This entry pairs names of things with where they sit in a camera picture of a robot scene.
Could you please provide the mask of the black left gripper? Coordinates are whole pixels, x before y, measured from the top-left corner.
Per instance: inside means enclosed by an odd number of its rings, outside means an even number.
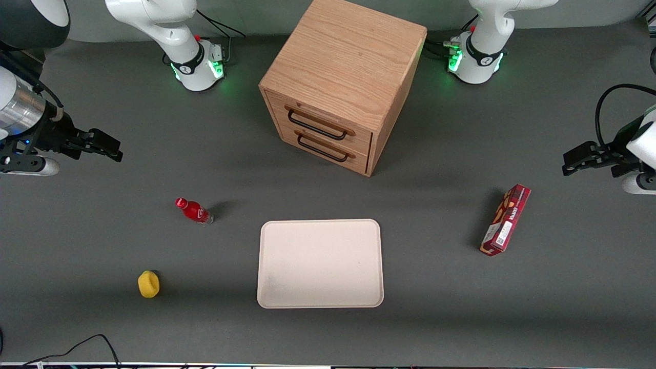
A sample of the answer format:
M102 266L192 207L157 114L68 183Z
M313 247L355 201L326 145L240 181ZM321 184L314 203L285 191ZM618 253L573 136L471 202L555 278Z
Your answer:
M632 138L614 138L605 149L597 142L584 142L562 155L562 174L564 177L577 171L593 168L595 170L611 167L613 178L622 177L631 172L640 172L641 161L626 147Z

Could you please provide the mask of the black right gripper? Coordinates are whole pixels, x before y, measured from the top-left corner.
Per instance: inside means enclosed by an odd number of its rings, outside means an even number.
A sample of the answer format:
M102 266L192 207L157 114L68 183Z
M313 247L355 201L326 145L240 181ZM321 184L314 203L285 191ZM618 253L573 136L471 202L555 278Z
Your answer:
M115 162L121 162L124 154L120 150L121 143L100 129L90 129L82 132L75 128L72 119L64 114L55 120L56 107L47 105L42 118L30 131L28 152L56 152L60 154L96 153L106 156Z

